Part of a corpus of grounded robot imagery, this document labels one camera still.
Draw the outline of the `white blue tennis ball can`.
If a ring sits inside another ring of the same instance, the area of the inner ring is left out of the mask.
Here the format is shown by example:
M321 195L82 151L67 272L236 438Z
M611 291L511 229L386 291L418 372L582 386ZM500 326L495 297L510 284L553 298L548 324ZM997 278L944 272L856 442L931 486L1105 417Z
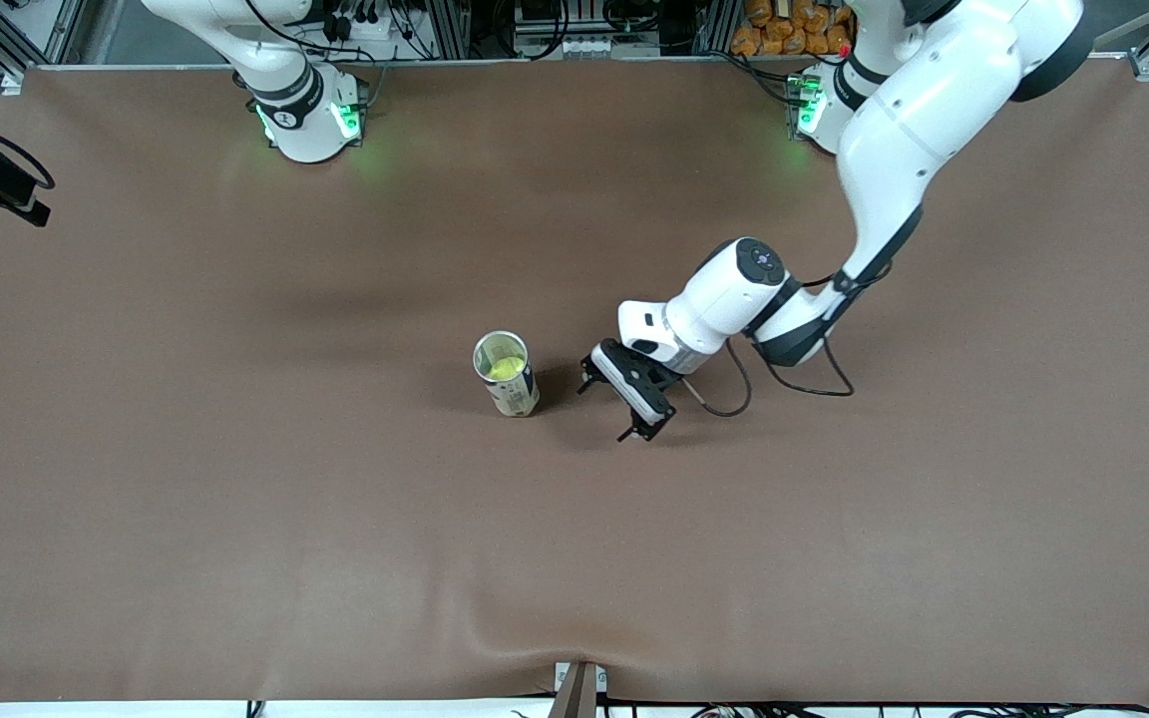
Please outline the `white blue tennis ball can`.
M487 365L492 360L502 356L519 355L526 360L524 375L516 380L508 383L491 383L485 380ZM537 386L529 345L516 333L498 330L481 335L475 345L473 364L476 375L485 383L494 404L498 406L499 414L510 418L529 417L537 409L540 400L540 391Z

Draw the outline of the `brown table mat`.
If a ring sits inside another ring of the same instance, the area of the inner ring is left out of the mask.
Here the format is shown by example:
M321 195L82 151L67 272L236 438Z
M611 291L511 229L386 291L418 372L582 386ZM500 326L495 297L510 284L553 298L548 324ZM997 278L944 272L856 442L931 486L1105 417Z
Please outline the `brown table mat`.
M579 360L757 236L853 244L717 63L404 67L291 163L223 70L37 70L0 132L0 701L1149 703L1149 85L1009 105L833 335L619 443ZM475 345L529 345L510 418Z

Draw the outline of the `aluminium frame post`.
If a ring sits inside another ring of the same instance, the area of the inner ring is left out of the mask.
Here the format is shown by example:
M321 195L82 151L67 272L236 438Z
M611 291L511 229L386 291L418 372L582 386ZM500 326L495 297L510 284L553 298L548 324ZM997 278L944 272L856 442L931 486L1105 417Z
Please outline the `aluminium frame post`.
M419 28L430 32L430 54L437 60L469 59L473 0L409 0L421 11Z
M731 41L743 22L745 0L696 0L699 23L691 51L693 55L720 51L728 53Z

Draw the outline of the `metal table clamp bracket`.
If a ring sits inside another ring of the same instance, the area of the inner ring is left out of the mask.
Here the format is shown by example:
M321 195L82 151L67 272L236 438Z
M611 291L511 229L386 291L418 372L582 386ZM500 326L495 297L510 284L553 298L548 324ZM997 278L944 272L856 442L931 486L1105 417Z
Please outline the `metal table clamp bracket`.
M555 665L555 700L547 718L603 718L606 667L592 662L560 662Z

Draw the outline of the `white electrical connector block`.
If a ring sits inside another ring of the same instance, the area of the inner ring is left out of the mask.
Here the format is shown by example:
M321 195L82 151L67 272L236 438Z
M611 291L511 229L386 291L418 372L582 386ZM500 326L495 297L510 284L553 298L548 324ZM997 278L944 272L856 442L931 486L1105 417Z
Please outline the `white electrical connector block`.
M519 56L543 57L548 60L594 60L612 56L616 45L612 36L573 34L565 37L560 44L555 37L543 34L517 34L514 38L514 51Z

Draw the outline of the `orange objects pile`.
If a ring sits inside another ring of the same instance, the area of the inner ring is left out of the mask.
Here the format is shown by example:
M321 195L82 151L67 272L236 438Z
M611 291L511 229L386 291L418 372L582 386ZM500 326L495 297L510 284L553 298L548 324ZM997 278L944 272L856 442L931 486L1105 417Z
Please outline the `orange objects pile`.
M857 15L842 0L740 0L728 43L735 56L847 55Z

